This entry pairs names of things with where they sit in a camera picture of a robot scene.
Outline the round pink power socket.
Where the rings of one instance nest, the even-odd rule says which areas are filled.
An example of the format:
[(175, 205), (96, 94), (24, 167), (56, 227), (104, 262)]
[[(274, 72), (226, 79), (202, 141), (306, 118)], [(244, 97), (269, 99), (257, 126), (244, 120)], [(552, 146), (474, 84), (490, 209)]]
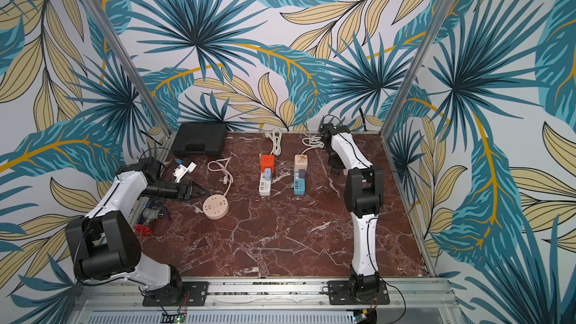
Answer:
[(209, 196), (202, 204), (202, 212), (213, 221), (222, 219), (229, 211), (230, 204), (222, 194)]

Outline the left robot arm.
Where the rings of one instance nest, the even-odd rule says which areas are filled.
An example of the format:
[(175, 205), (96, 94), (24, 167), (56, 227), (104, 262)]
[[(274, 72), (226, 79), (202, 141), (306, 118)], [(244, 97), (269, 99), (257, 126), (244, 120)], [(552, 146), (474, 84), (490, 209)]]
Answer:
[(96, 286), (129, 281), (139, 285), (150, 305), (181, 304), (187, 294), (178, 270), (142, 252), (128, 216), (141, 197), (188, 201), (208, 195), (198, 184), (182, 181), (196, 166), (184, 159), (172, 181), (162, 179), (163, 164), (153, 157), (121, 166), (96, 207), (65, 228), (76, 282)]

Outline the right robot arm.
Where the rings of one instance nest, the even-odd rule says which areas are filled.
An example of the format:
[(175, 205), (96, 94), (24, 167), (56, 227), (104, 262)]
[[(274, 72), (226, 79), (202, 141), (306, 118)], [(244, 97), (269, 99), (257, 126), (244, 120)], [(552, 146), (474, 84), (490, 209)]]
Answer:
[(362, 154), (348, 127), (323, 124), (319, 133), (328, 153), (328, 165), (335, 172), (346, 171), (343, 198), (352, 218), (354, 241), (348, 290), (360, 302), (380, 291), (376, 239), (384, 172)]

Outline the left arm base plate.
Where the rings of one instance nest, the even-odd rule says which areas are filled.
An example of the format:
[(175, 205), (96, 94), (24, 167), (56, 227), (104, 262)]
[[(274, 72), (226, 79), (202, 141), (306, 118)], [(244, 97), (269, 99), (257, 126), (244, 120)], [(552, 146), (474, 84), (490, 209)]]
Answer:
[(166, 286), (144, 294), (144, 307), (190, 306), (202, 307), (206, 303), (209, 283), (207, 281), (183, 282), (178, 289)]

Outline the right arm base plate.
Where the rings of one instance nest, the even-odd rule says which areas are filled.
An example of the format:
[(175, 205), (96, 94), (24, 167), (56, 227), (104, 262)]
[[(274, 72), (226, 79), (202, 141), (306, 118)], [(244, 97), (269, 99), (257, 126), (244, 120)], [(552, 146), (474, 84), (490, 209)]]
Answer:
[(369, 289), (355, 287), (350, 280), (330, 280), (327, 282), (327, 295), (330, 305), (389, 305), (390, 298), (386, 285), (380, 280)]

